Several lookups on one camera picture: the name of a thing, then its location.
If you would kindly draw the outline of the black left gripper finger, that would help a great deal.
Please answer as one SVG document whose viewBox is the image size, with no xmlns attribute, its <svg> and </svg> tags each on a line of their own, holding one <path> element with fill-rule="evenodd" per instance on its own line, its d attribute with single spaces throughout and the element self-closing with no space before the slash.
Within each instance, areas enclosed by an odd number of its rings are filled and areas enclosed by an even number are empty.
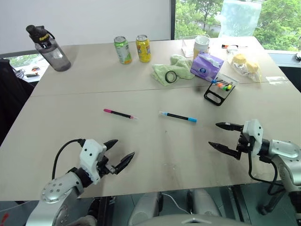
<svg viewBox="0 0 301 226">
<path fill-rule="evenodd" d="M 108 150 L 110 150 L 117 142 L 118 142 L 117 139 L 112 139 L 112 140 L 105 142 L 103 144 L 106 147 L 106 150 L 104 152 L 107 152 Z"/>
<path fill-rule="evenodd" d="M 120 163 L 117 166 L 115 166 L 115 174 L 116 175 L 119 174 L 125 167 L 128 166 L 128 164 L 131 162 L 134 155 L 135 155 L 135 152 L 129 153 L 120 161 Z"/>
</svg>

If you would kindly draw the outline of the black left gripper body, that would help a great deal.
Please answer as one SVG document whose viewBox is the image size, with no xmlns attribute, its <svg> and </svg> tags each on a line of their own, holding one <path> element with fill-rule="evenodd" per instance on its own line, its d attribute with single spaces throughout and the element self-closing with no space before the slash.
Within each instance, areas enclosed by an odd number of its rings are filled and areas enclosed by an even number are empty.
<svg viewBox="0 0 301 226">
<path fill-rule="evenodd" d="M 96 169 L 100 178 L 108 174 L 117 175 L 117 169 L 109 163 L 105 155 L 97 162 Z"/>
</svg>

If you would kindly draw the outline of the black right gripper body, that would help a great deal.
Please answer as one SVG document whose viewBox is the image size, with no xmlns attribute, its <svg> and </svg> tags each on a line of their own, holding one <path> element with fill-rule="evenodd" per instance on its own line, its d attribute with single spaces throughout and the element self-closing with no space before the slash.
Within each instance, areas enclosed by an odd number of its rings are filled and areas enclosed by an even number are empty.
<svg viewBox="0 0 301 226">
<path fill-rule="evenodd" d="M 247 133 L 240 133 L 236 150 L 238 152 L 236 159 L 240 160 L 242 153 L 251 153 L 254 148 L 255 138 Z"/>
</svg>

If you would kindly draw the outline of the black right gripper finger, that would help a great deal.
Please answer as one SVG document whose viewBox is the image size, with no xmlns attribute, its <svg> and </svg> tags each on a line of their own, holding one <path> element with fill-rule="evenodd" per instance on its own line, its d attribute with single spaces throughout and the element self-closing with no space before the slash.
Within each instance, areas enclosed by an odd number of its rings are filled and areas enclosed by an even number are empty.
<svg viewBox="0 0 301 226">
<path fill-rule="evenodd" d="M 215 142 L 208 142 L 208 143 L 209 143 L 210 146 L 212 146 L 217 151 L 219 151 L 223 154 L 232 156 L 237 160 L 240 160 L 241 152 L 232 150 L 232 149 L 228 148 L 227 146 L 219 144 L 219 143 L 215 143 Z"/>
<path fill-rule="evenodd" d="M 243 131 L 243 128 L 244 128 L 243 125 L 238 125 L 238 124 L 234 124 L 231 122 L 218 122 L 215 125 L 221 129 L 228 130 L 228 131 L 235 130 L 235 131 L 241 132 L 241 131 Z"/>
</svg>

